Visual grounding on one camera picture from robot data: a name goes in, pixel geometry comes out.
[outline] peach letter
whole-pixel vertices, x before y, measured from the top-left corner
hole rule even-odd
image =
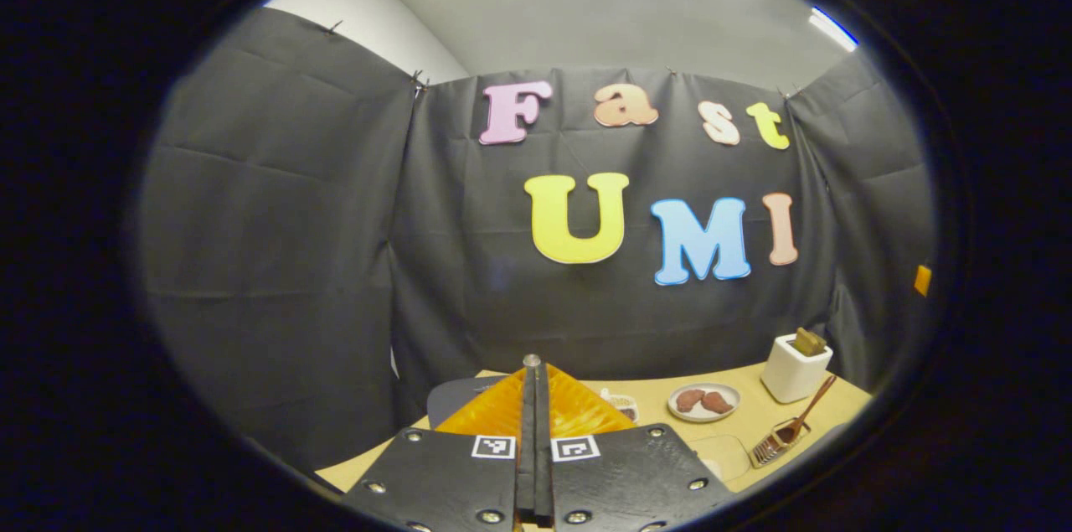
[[[793,247],[793,226],[789,219],[789,206],[793,198],[785,193],[763,195],[763,205],[771,212],[771,235],[774,248],[771,250],[771,264],[785,266],[796,262],[796,248]]]
[[[700,117],[703,117],[703,131],[708,132],[710,138],[723,145],[736,145],[741,142],[741,133],[735,124],[731,122],[733,116],[730,115],[726,105],[712,103],[712,101],[701,101]]]
[[[596,91],[596,120],[606,127],[650,124],[659,113],[647,102],[647,93],[631,83],[612,83]]]

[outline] food on plate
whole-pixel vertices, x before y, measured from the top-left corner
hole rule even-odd
[[[713,413],[718,413],[719,415],[729,413],[733,410],[733,407],[730,407],[726,402],[726,399],[723,398],[723,395],[717,391],[709,391],[702,399],[700,399],[700,404],[702,404],[704,409]]]
[[[678,395],[678,410],[687,413],[696,407],[696,403],[703,399],[702,389],[686,389]]]

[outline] wooden spoon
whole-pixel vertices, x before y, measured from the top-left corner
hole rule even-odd
[[[837,379],[836,375],[830,375],[829,378],[827,378],[827,381],[822,382],[822,385],[819,386],[819,391],[815,393],[815,398],[812,399],[812,403],[807,405],[807,409],[804,409],[804,412],[801,413],[801,416],[796,417],[795,419],[793,419],[793,423],[785,426],[784,428],[779,429],[776,432],[778,434],[778,440],[780,440],[786,444],[792,444],[793,441],[796,440],[796,437],[800,435],[801,432],[801,426],[804,425],[804,417],[806,417],[807,414],[812,412],[812,407],[815,407],[815,403],[818,402],[820,398],[822,398],[822,395],[827,394],[827,390],[830,389],[830,386],[834,385],[834,380],[836,379]]]

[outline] foam letter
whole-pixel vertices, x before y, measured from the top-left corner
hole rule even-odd
[[[682,266],[682,252],[700,280],[708,277],[716,252],[716,279],[740,279],[751,272],[744,257],[743,201],[733,197],[716,201],[705,230],[700,227],[685,201],[655,201],[652,215],[662,223],[662,269],[655,272],[656,283],[680,285],[688,281],[688,271]]]
[[[593,174],[589,186],[599,195],[599,232],[590,239],[569,233],[566,195],[577,183],[568,176],[537,176],[525,181],[533,197],[533,242],[539,253],[563,264],[591,264],[612,256],[625,237],[622,191],[629,184],[624,174]]]
[[[525,139],[526,132],[518,128],[518,116],[524,117],[525,123],[533,123],[539,115],[536,97],[551,98],[551,85],[547,82],[509,83],[488,86],[483,93],[488,98],[488,130],[480,134],[480,144],[520,143]],[[519,103],[521,93],[528,93],[528,97]]]
[[[708,132],[710,138],[723,145],[736,145],[741,142],[741,133],[735,124],[731,122],[733,116],[730,115],[726,105],[712,103],[712,101],[701,101],[700,117],[703,117],[703,131]]]
[[[789,148],[789,138],[778,134],[777,123],[780,122],[781,116],[772,112],[766,103],[756,103],[744,113],[756,118],[756,127],[759,128],[759,135],[763,137],[764,143],[775,149]]]
[[[636,123],[650,124],[659,113],[647,102],[647,93],[631,83],[612,83],[596,91],[596,120],[607,127]]]
[[[771,264],[785,266],[796,262],[796,248],[793,247],[793,226],[789,219],[789,206],[793,198],[785,193],[763,195],[763,205],[771,212],[771,235],[774,248],[771,250]]]

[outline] orange plastic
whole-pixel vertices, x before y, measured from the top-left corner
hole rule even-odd
[[[578,380],[547,366],[551,438],[572,438],[636,427],[599,395]],[[525,369],[500,381],[435,428],[466,435],[521,437]]]

